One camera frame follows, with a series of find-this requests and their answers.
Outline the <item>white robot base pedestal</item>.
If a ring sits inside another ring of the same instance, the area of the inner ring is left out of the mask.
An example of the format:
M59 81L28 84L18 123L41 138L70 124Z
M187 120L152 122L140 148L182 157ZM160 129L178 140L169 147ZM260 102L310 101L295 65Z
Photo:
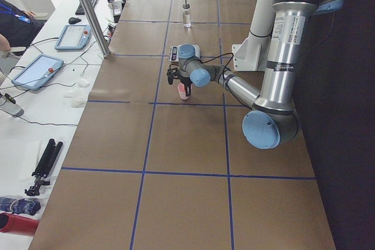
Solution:
M248 37L232 45L236 71L264 71L270 47L275 12L273 0L257 0Z

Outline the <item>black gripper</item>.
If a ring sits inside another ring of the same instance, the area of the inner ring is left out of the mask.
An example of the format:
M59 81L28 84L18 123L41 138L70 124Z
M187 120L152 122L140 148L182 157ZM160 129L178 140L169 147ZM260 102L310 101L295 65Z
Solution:
M191 96L191 85L192 81L190 80L190 75L186 71L181 70L178 67L167 69L167 79L168 84L172 85L175 80L180 80L184 84L186 96Z

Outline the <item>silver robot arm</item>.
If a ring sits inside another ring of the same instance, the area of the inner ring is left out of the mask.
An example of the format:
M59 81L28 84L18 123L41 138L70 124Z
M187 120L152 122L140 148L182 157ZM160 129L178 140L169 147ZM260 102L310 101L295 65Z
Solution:
M191 87L214 81L229 91L250 112L242 123L247 141L259 149L272 149L297 136L300 125L292 102L295 65L311 16L331 13L344 0L257 0L248 37L232 47L235 69L264 72L255 88L226 66L209 65L195 47L177 47L176 67L167 70L169 84L180 80L186 95Z

